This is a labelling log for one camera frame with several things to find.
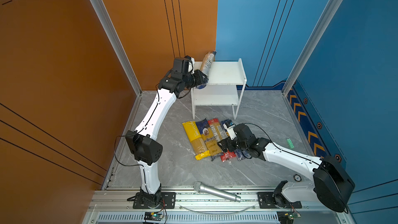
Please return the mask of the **clear labelled spaghetti bag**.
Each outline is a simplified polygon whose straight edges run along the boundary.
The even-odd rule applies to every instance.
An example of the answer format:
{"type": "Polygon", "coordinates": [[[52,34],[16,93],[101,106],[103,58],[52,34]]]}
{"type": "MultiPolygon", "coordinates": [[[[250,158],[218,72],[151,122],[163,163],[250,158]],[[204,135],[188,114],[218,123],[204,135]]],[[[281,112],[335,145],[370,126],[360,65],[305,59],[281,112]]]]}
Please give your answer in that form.
{"type": "Polygon", "coordinates": [[[204,74],[203,83],[201,85],[197,86],[197,89],[203,89],[206,87],[206,85],[208,83],[210,68],[215,59],[216,54],[217,54],[216,51],[210,51],[205,55],[205,57],[202,61],[201,67],[200,67],[200,71],[204,74]]]}

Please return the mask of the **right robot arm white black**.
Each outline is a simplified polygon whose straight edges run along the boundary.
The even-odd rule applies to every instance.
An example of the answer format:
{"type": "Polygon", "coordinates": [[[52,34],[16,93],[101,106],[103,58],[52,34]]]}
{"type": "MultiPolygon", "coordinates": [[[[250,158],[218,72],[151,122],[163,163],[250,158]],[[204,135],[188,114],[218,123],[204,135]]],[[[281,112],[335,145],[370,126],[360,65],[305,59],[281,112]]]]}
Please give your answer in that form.
{"type": "Polygon", "coordinates": [[[250,158],[279,164],[296,174],[294,181],[281,181],[272,193],[272,202],[286,208],[296,202],[319,202],[328,209],[342,213],[347,211],[348,201],[355,183],[332,156],[324,158],[305,155],[275,144],[269,136],[256,137],[250,123],[230,125],[224,123],[228,137],[218,142],[224,151],[246,151],[250,158]]]}

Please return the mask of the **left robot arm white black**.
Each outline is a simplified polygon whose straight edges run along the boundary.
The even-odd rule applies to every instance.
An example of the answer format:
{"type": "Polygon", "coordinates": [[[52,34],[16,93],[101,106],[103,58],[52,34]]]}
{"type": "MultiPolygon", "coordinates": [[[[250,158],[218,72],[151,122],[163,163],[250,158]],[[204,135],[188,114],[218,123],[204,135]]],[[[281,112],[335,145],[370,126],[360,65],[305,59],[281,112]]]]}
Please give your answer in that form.
{"type": "Polygon", "coordinates": [[[140,166],[143,192],[155,195],[161,187],[157,162],[163,146],[157,142],[157,137],[168,111],[184,90],[207,82],[208,76],[199,69],[193,73],[169,71],[161,79],[154,101],[142,122],[133,132],[125,135],[130,152],[140,166]]]}

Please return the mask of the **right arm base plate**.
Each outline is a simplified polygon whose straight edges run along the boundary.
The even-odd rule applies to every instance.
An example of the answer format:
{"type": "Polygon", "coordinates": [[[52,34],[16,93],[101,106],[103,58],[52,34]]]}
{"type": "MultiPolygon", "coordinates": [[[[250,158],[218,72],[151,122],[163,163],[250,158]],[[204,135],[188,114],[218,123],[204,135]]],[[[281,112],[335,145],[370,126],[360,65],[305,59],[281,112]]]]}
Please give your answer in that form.
{"type": "Polygon", "coordinates": [[[277,200],[274,199],[274,194],[272,192],[258,192],[257,193],[258,197],[258,203],[260,206],[260,209],[274,209],[274,208],[280,208],[280,209],[301,209],[302,204],[300,201],[297,202],[285,202],[285,203],[277,203],[277,200]]]}

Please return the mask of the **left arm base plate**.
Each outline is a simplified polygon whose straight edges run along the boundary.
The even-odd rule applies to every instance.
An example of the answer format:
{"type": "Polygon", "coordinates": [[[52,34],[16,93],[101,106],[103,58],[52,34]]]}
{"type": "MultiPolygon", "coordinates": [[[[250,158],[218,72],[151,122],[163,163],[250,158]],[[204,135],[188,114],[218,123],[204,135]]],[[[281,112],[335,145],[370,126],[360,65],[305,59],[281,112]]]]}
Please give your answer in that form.
{"type": "Polygon", "coordinates": [[[154,195],[145,192],[139,192],[135,195],[134,209],[174,209],[176,203],[175,192],[158,192],[154,195]]]}

